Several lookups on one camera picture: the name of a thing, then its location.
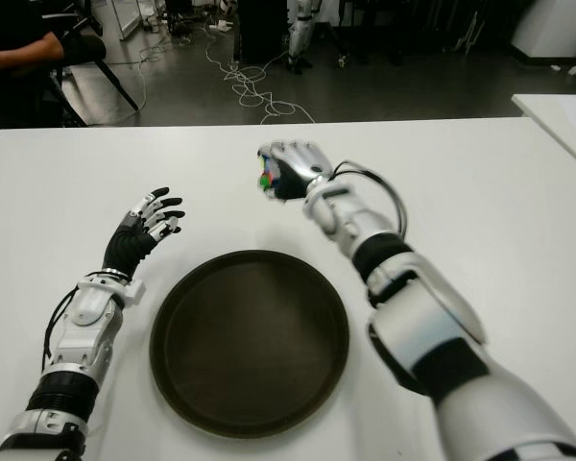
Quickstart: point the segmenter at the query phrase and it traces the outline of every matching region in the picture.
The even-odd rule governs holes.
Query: gray floor
[[[147,83],[145,108],[116,125],[258,124],[264,117],[263,107],[240,107],[231,89],[234,82],[225,82],[217,65],[206,59],[211,39],[204,31],[196,30],[183,40],[139,30],[120,42],[109,7],[101,2],[97,14],[105,24],[107,62],[138,61],[139,50],[165,43],[162,52],[155,54],[157,61],[141,65]],[[228,67],[232,35],[218,36],[209,54]],[[502,53],[420,55],[396,67],[378,51],[368,65],[351,61],[345,69],[338,67],[337,58],[332,42],[318,36],[309,52],[312,70],[295,76],[281,63],[274,64],[256,88],[272,91],[275,100],[303,106],[319,123],[518,116],[520,110],[510,101],[514,93],[576,93],[576,78],[567,77],[566,68],[555,72],[548,66],[527,66]],[[143,101],[138,65],[111,68],[134,100]],[[93,65],[73,68],[64,90],[90,124],[115,124],[132,112]],[[305,122],[308,119],[300,111],[265,121]]]

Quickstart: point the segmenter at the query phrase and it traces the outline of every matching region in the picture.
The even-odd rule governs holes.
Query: round tray
[[[277,434],[313,414],[348,358],[331,284],[274,252],[223,255],[173,288],[154,323],[152,370],[186,421],[226,437]]]

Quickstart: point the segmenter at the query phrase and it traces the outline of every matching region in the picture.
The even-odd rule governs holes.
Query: robot finger
[[[157,200],[155,202],[151,202],[150,204],[148,204],[148,206],[143,210],[140,216],[143,220],[147,220],[151,218],[152,215],[157,211],[166,208],[168,206],[180,205],[182,202],[183,199],[179,198]]]
[[[176,216],[172,216],[166,221],[160,221],[157,223],[149,230],[148,234],[150,234],[156,242],[160,242],[171,233],[181,231],[181,229],[178,227],[178,222],[179,219]]]
[[[185,216],[185,213],[183,211],[158,211],[154,213],[149,219],[146,219],[143,222],[143,227],[145,231],[147,231],[160,221],[166,220],[167,218],[171,218],[173,216],[176,218],[182,218]]]
[[[130,216],[141,216],[143,212],[148,208],[148,206],[153,203],[158,197],[162,197],[169,193],[168,187],[161,187],[153,192],[150,192],[145,197],[143,197],[140,202],[133,206],[130,210]]]

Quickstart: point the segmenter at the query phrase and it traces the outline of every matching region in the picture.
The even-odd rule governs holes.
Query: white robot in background
[[[288,67],[300,74],[310,69],[311,62],[305,59],[304,53],[314,35],[316,16],[320,12],[323,0],[297,0],[297,20],[290,28],[290,45],[288,47]]]

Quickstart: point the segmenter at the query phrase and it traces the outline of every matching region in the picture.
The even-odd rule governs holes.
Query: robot
[[[372,345],[399,385],[435,403],[448,460],[576,460],[576,436],[534,390],[487,354],[485,332],[469,304],[405,243],[407,213],[389,184],[354,162],[333,169],[310,143],[274,142],[258,156],[266,195],[304,200],[305,215],[351,260],[375,309]],[[342,170],[344,164],[353,169]],[[366,176],[389,192],[397,229],[337,181],[345,174]],[[183,212],[164,209],[181,199],[158,200],[167,193],[154,191],[129,211],[109,241],[103,270],[83,278],[59,304],[52,322],[63,315],[64,334],[28,408],[4,437],[0,461],[81,459],[121,310],[142,294],[132,275],[158,242],[180,230]],[[48,344],[46,338],[43,361],[52,356]]]
[[[168,187],[146,195],[126,214],[105,251],[103,269],[83,277],[58,304],[45,334],[42,374],[26,410],[0,445],[2,460],[80,460],[87,421],[111,360],[125,307],[136,304],[143,283],[132,280],[139,262],[164,238],[180,231],[183,211],[165,210],[181,199],[162,199]],[[63,317],[54,354],[51,331]],[[53,360],[45,368],[45,358]]]
[[[290,44],[288,46],[288,68],[300,74],[303,68],[312,67],[304,53],[311,43],[316,25],[316,16],[320,12],[323,0],[298,0],[297,20],[290,27]]]

